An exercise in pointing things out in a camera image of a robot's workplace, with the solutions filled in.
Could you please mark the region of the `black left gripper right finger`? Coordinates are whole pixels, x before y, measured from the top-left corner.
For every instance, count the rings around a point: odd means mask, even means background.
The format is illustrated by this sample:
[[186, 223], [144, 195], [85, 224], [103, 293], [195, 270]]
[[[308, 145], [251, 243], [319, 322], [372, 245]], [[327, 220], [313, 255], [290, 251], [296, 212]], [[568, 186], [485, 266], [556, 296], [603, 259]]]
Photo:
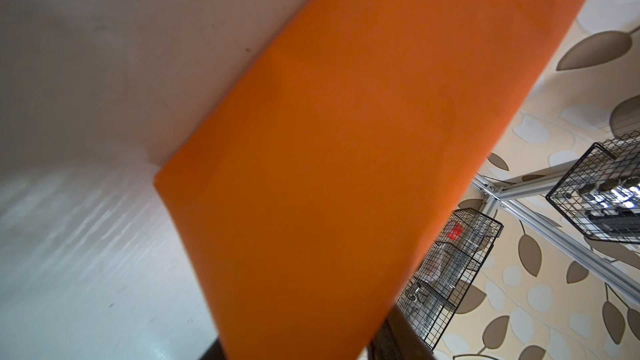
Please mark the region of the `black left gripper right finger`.
[[435, 360], [401, 309], [394, 305], [367, 346], [368, 360]]

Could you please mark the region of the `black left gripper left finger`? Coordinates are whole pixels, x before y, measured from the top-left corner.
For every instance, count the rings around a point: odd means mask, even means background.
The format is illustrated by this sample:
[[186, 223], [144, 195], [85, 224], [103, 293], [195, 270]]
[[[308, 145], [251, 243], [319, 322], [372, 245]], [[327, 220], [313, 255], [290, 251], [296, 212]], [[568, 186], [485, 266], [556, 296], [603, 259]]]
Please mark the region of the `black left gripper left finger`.
[[218, 339], [213, 342], [210, 348], [201, 356], [200, 360], [225, 360], [225, 353]]

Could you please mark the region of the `orange wrapping paper sheet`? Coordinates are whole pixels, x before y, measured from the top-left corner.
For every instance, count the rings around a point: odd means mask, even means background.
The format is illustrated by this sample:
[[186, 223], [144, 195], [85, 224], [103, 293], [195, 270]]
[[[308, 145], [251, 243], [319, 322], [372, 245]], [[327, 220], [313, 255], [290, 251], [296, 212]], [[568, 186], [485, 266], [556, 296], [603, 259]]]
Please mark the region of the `orange wrapping paper sheet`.
[[229, 359], [355, 359], [586, 0], [310, 0], [155, 177]]

